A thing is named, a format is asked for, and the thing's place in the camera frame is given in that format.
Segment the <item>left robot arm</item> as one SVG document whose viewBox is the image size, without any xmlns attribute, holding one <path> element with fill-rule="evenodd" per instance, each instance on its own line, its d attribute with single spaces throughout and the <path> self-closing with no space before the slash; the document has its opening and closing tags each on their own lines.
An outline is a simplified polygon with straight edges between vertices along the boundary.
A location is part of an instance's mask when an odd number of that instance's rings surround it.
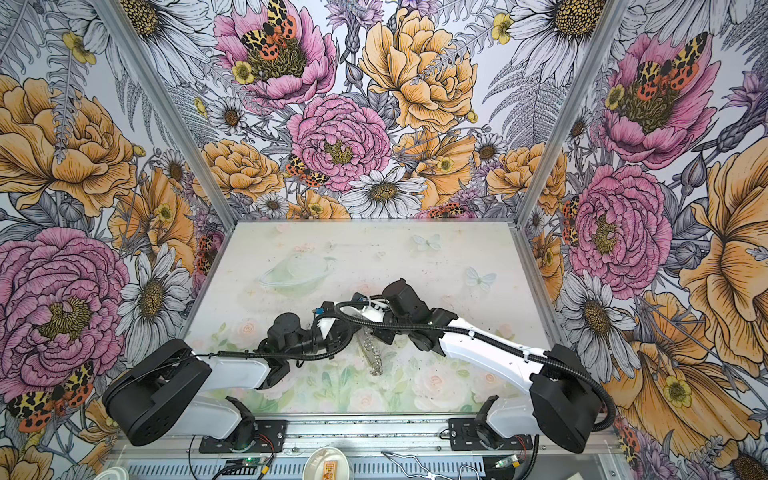
<svg viewBox="0 0 768 480">
<path fill-rule="evenodd" d="M 357 330 L 336 318 L 334 304 L 327 302 L 314 311 L 309 327 L 294 313 L 279 315 L 255 350 L 196 353 L 172 339 L 114 380 L 102 403 L 134 446 L 165 436 L 200 436 L 242 452 L 257 441 L 253 413 L 233 396 L 216 400 L 206 392 L 271 389 L 292 368 L 343 351 Z"/>
</svg>

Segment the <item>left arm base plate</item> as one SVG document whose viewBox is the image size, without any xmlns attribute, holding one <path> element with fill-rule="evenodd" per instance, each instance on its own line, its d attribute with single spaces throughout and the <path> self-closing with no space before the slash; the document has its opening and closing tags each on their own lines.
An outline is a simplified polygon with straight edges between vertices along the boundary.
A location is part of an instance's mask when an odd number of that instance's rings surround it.
<svg viewBox="0 0 768 480">
<path fill-rule="evenodd" d="M 198 452 L 201 454 L 280 453 L 283 451 L 287 426 L 286 420 L 257 419 L 238 426 L 226 439 L 203 437 Z"/>
</svg>

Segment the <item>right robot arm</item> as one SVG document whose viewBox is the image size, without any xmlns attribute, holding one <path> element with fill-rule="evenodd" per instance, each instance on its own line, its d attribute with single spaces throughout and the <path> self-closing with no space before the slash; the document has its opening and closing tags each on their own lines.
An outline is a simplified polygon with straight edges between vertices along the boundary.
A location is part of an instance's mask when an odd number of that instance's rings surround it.
<svg viewBox="0 0 768 480">
<path fill-rule="evenodd" d="M 347 311 L 386 343 L 405 335 L 420 351 L 467 362 L 514 386 L 519 397 L 488 395 L 470 425 L 471 438 L 487 449 L 526 435 L 581 453 L 593 433 L 616 419 L 613 398 L 569 348 L 534 348 L 486 332 L 452 311 L 428 306 L 403 279 L 377 298 L 357 298 Z"/>
</svg>

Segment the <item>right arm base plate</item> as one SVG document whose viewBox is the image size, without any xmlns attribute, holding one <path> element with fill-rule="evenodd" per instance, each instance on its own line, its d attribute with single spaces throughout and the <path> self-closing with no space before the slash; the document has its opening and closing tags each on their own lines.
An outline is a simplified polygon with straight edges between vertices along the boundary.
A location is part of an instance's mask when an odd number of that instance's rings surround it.
<svg viewBox="0 0 768 480">
<path fill-rule="evenodd" d="M 447 421 L 447 436 L 452 451 L 531 451 L 531 436 L 502 438 L 490 427 L 473 418 L 453 417 Z"/>
</svg>

